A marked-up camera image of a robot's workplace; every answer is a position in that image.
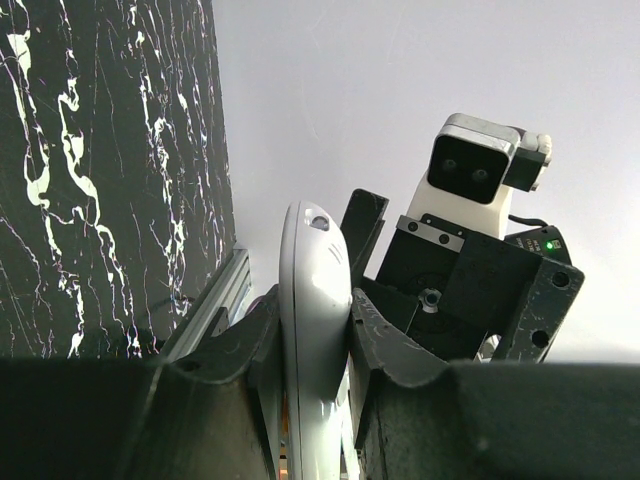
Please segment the white remote control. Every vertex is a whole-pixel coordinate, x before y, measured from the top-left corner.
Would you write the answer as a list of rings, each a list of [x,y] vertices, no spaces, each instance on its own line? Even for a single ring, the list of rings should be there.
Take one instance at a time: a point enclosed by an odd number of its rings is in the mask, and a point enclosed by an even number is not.
[[[289,476],[337,479],[352,302],[350,261],[340,227],[310,201],[294,202],[287,210],[278,294]]]

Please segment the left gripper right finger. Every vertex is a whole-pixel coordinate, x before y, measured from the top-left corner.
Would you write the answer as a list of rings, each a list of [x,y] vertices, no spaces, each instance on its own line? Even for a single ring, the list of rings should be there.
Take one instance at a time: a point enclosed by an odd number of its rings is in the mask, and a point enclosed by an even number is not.
[[[351,310],[351,408],[366,479],[635,479],[632,365],[447,363],[361,290]]]

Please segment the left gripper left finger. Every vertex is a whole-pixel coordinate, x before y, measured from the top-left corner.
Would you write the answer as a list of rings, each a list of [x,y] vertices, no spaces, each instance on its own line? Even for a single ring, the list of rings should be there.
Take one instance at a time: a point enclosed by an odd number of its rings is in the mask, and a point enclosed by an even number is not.
[[[5,359],[5,479],[274,479],[278,292],[176,361]]]

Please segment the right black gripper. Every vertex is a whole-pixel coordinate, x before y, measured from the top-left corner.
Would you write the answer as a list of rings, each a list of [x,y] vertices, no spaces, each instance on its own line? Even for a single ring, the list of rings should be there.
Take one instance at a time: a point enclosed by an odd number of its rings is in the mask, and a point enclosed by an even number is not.
[[[340,229],[361,280],[389,200],[355,189]],[[445,360],[475,359],[491,338],[497,360],[545,360],[583,283],[559,232],[485,235],[425,214],[399,218],[375,278],[360,287],[381,315]]]

